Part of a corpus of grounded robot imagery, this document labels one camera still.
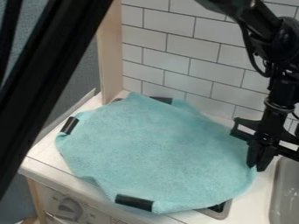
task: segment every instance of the black cable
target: black cable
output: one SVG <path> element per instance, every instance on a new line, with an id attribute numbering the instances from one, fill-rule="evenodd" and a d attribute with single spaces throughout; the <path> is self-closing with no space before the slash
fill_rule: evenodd
<path id="1" fill-rule="evenodd" d="M 238 24 L 239 24 L 240 29 L 242 31 L 242 35 L 243 35 L 243 39 L 244 39 L 245 47 L 247 49 L 247 54 L 248 54 L 248 58 L 250 60 L 250 63 L 252 64 L 252 66 L 254 67 L 254 69 L 260 75 L 268 78 L 268 76 L 264 72 L 262 72 L 261 69 L 256 64 L 256 61 L 255 61 L 255 58 L 254 58 L 254 47 L 251 44 L 251 40 L 250 40 L 250 37 L 249 37 L 249 34 L 248 34 L 246 26 L 241 21 L 238 21 Z"/>
<path id="2" fill-rule="evenodd" d="M 295 114 L 295 112 L 293 112 L 292 115 L 294 116 L 295 119 L 299 120 L 299 116 Z"/>
<path id="3" fill-rule="evenodd" d="M 0 31 L 0 87 L 3 84 L 6 68 L 9 63 L 17 21 L 23 0 L 7 0 Z"/>

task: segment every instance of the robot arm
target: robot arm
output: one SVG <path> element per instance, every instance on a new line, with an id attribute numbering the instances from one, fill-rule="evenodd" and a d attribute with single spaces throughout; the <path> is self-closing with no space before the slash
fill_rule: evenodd
<path id="1" fill-rule="evenodd" d="M 282 21 L 260 0 L 195 0 L 206 9 L 226 14 L 242 22 L 251 33 L 261 39 L 271 40 Z"/>
<path id="2" fill-rule="evenodd" d="M 280 141 L 299 145 L 299 134 L 293 136 L 283 128 L 299 102 L 299 23 L 291 17 L 276 17 L 261 0 L 195 1 L 208 10 L 228 15 L 240 25 L 253 67 L 270 78 L 270 94 L 261 121 L 236 118 L 231 133 L 248 142 L 247 165 L 256 165 L 263 172 L 279 154 L 299 161 L 299 151 L 280 146 Z M 265 71 L 256 65 L 254 55 L 263 58 Z M 239 130 L 239 125 L 255 134 Z"/>

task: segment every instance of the sink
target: sink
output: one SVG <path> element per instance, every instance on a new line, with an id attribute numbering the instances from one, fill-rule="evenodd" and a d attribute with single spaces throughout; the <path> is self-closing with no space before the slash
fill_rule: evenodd
<path id="1" fill-rule="evenodd" d="M 285 157 L 277 163 L 269 219 L 271 224 L 299 223 L 299 163 Z"/>

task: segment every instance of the grout line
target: grout line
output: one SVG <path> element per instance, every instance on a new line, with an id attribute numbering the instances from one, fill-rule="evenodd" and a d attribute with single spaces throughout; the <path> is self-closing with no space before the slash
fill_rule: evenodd
<path id="1" fill-rule="evenodd" d="M 227 83 L 223 83 L 223 82 L 219 82 L 219 81 L 216 81 L 216 80 L 203 79 L 203 78 L 199 78 L 198 76 L 188 75 L 188 74 L 185 74 L 185 73 L 178 73 L 178 72 L 176 72 L 176 71 L 171 71 L 171 70 L 164 69 L 164 68 L 161 68 L 161 67 L 149 66 L 149 65 L 143 65 L 143 64 L 140 64 L 140 63 L 137 63 L 137 62 L 134 62 L 134 61 L 126 60 L 126 59 L 124 59 L 124 61 L 130 62 L 130 63 L 134 63 L 134 64 L 137 64 L 137 65 L 142 65 L 142 66 L 145 66 L 145 67 L 153 67 L 153 68 L 155 68 L 155 69 L 164 70 L 165 72 L 170 72 L 170 73 L 175 73 L 175 74 L 181 74 L 181 75 L 184 75 L 184 76 L 190 76 L 190 77 L 195 78 L 195 79 L 198 79 L 198 80 L 212 81 L 212 82 L 214 82 L 214 83 L 221 84 L 221 85 L 226 85 L 226 86 L 228 86 L 228 87 L 244 89 L 244 90 L 248 90 L 248 91 L 251 91 L 251 92 L 255 92 L 255 93 L 257 93 L 257 94 L 267 95 L 267 94 L 265 94 L 265 93 L 263 93 L 263 92 L 256 91 L 256 90 L 252 90 L 252 89 L 250 89 L 250 88 L 233 86 L 233 85 L 230 85 L 230 84 L 227 84 Z"/>
<path id="2" fill-rule="evenodd" d="M 166 71 L 164 70 L 164 72 L 163 72 L 163 86 L 165 86 L 165 76 L 166 76 Z"/>
<path id="3" fill-rule="evenodd" d="M 241 88 L 243 88 L 244 79 L 245 79 L 245 74 L 246 74 L 246 69 L 244 69 L 244 72 L 243 72 L 243 77 L 242 77 L 241 85 L 240 85 Z"/>
<path id="4" fill-rule="evenodd" d="M 169 34 L 167 33 L 166 34 L 166 43 L 165 43 L 165 51 L 167 52 L 168 51 L 168 39 L 169 39 Z"/>
<path id="5" fill-rule="evenodd" d="M 143 9 L 143 28 L 144 28 L 144 21 L 145 21 L 145 11 Z"/>
<path id="6" fill-rule="evenodd" d="M 296 18 L 297 14 L 299 13 L 299 6 L 297 7 L 296 11 L 295 11 L 295 15 L 294 15 L 294 18 Z"/>
<path id="7" fill-rule="evenodd" d="M 194 38 L 195 37 L 195 30 L 196 30 L 196 24 L 198 22 L 198 20 L 196 18 L 194 18 L 194 26 L 193 26 L 193 34 L 192 34 L 192 37 Z"/>
<path id="8" fill-rule="evenodd" d="M 211 92 L 210 92 L 210 95 L 209 95 L 209 98 L 212 99 L 212 90 L 214 89 L 214 82 L 212 82 L 212 87 L 211 87 Z"/>
<path id="9" fill-rule="evenodd" d="M 197 59 L 197 58 L 193 58 L 193 57 L 190 57 L 190 56 L 185 56 L 185 55 L 182 55 L 182 54 L 177 54 L 177 53 L 173 53 L 173 52 L 164 52 L 162 50 L 157 50 L 157 49 L 153 49 L 153 48 L 149 48 L 149 47 L 145 47 L 145 46 L 140 46 L 140 45 L 133 45 L 133 44 L 126 43 L 126 42 L 122 42 L 122 43 L 126 44 L 126 45 L 130 45 L 130 46 L 143 47 L 144 49 L 148 49 L 148 50 L 156 51 L 156 52 L 160 52 L 160 53 L 168 53 L 168 54 L 177 55 L 177 56 L 180 56 L 180 57 L 190 58 L 190 59 L 193 59 L 193 60 L 202 60 L 202 61 L 205 61 L 205 62 L 210 62 L 210 63 L 218 64 L 218 65 L 221 65 L 221 66 L 234 67 L 234 68 L 238 68 L 238 69 L 246 69 L 248 71 L 256 72 L 254 69 L 244 68 L 244 67 L 240 67 L 240 66 L 227 65 L 227 64 L 224 64 L 224 63 L 216 62 L 216 61 L 210 61 L 210 60 L 207 60 L 207 59 Z"/>
<path id="10" fill-rule="evenodd" d="M 143 65 L 143 62 L 144 62 L 144 50 L 143 50 L 144 48 L 142 47 L 142 65 Z"/>
<path id="11" fill-rule="evenodd" d="M 140 27 L 140 26 L 135 26 L 135 25 L 132 25 L 132 24 L 122 24 L 122 25 L 126 25 L 126 26 L 130 26 L 130 27 L 134 27 L 134 28 L 142 29 L 142 27 Z M 219 45 L 219 44 L 222 44 L 222 45 L 226 45 L 226 46 L 234 46 L 234 47 L 239 47 L 239 48 L 243 48 L 243 49 L 245 49 L 245 46 L 244 46 L 244 45 L 232 45 L 232 44 L 227 44 L 227 43 L 220 43 L 220 42 L 217 42 L 217 41 L 212 41 L 212 40 L 210 40 L 210 39 L 193 38 L 192 36 L 185 36 L 185 35 L 181 35 L 181 34 L 177 34 L 177 33 L 173 33 L 173 32 L 166 32 L 166 31 L 152 30 L 152 29 L 149 29 L 149 28 L 144 28 L 144 30 L 146 30 L 146 31 L 151 31 L 151 32 L 161 32 L 161 33 L 170 34 L 170 35 L 178 36 L 178 37 L 182 37 L 182 38 L 187 38 L 187 39 L 197 39 L 197 40 L 201 40 L 201 41 L 205 41 L 205 42 L 209 42 L 209 43 L 214 43 L 214 44 L 218 44 L 218 45 Z"/>
<path id="12" fill-rule="evenodd" d="M 191 70 L 191 58 L 189 58 L 188 75 L 190 75 L 190 70 Z"/>
<path id="13" fill-rule="evenodd" d="M 145 9 L 145 10 L 149 10 L 149 11 L 166 12 L 166 13 L 171 13 L 171 14 L 181 15 L 181 16 L 186 16 L 186 17 L 191 17 L 191 18 L 194 18 L 194 17 L 196 17 L 196 18 L 206 18 L 206 19 L 211 19 L 211 20 L 215 20 L 215 21 L 218 21 L 218 22 L 219 21 L 220 22 L 228 22 L 228 21 L 224 21 L 223 19 L 217 19 L 217 18 L 212 18 L 212 17 L 199 17 L 199 16 L 195 16 L 195 15 L 190 15 L 190 14 L 178 13 L 178 12 L 175 12 L 175 11 L 157 10 L 157 9 L 151 9 L 151 8 L 146 8 L 146 7 L 133 6 L 133 5 L 129 5 L 129 4 L 123 4 L 123 5 L 132 6 L 132 7 L 136 7 L 136 8 L 141 8 L 141 9 Z"/>
<path id="14" fill-rule="evenodd" d="M 143 94 L 143 81 L 141 83 L 141 89 L 140 89 L 141 93 Z"/>
<path id="15" fill-rule="evenodd" d="M 221 46 L 222 44 L 220 44 L 219 49 L 218 49 L 218 55 L 217 55 L 217 59 L 216 62 L 219 63 L 219 57 L 220 57 L 220 52 L 221 52 Z"/>
<path id="16" fill-rule="evenodd" d="M 194 93 L 186 92 L 186 91 L 183 91 L 183 90 L 181 90 L 181 89 L 177 89 L 177 88 L 173 88 L 173 87 L 161 86 L 161 85 L 158 85 L 158 84 L 156 84 L 156 83 L 149 82 L 149 81 L 146 81 L 146 80 L 138 80 L 137 78 L 132 78 L 132 77 L 129 77 L 129 78 L 131 78 L 131 79 L 133 79 L 133 80 L 141 81 L 142 84 L 143 84 L 143 83 L 149 83 L 149 84 L 156 85 L 156 86 L 159 86 L 159 87 L 164 87 L 164 88 L 169 88 L 169 89 L 177 90 L 177 91 L 179 91 L 179 92 L 181 92 L 181 93 L 187 93 L 187 94 L 190 94 L 190 95 L 195 95 L 195 96 L 203 97 L 203 98 L 206 98 L 206 99 L 209 99 L 209 100 L 212 100 L 212 101 L 216 101 L 216 102 L 224 102 L 224 103 L 229 104 L 229 105 L 232 105 L 232 106 L 242 107 L 242 108 L 244 108 L 244 109 L 251 109 L 251 110 L 254 110 L 254 111 L 258 111 L 258 112 L 263 112 L 263 111 L 258 110 L 258 109 L 256 109 L 256 108 L 249 108 L 249 107 L 245 107 L 245 106 L 243 106 L 243 105 L 233 104 L 233 103 L 231 103 L 231 102 L 217 100 L 217 99 L 214 99 L 214 98 L 210 98 L 210 97 L 208 97 L 208 96 L 205 96 L 205 95 L 194 94 Z"/>
<path id="17" fill-rule="evenodd" d="M 168 0 L 168 11 L 170 11 L 170 0 Z"/>
<path id="18" fill-rule="evenodd" d="M 233 115 L 232 115 L 232 120 L 234 118 L 234 115 L 236 114 L 236 110 L 237 110 L 237 105 L 234 106 L 234 109 L 233 109 Z"/>

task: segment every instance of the tile wall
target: tile wall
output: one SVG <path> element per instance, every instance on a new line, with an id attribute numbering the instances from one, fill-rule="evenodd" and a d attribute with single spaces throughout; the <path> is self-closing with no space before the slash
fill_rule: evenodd
<path id="1" fill-rule="evenodd" d="M 299 0 L 266 4 L 299 19 Z M 122 0 L 122 24 L 125 89 L 186 100 L 227 119 L 261 118 L 268 80 L 254 71 L 231 19 L 194 0 Z M 285 126 L 296 124 L 290 116 Z"/>

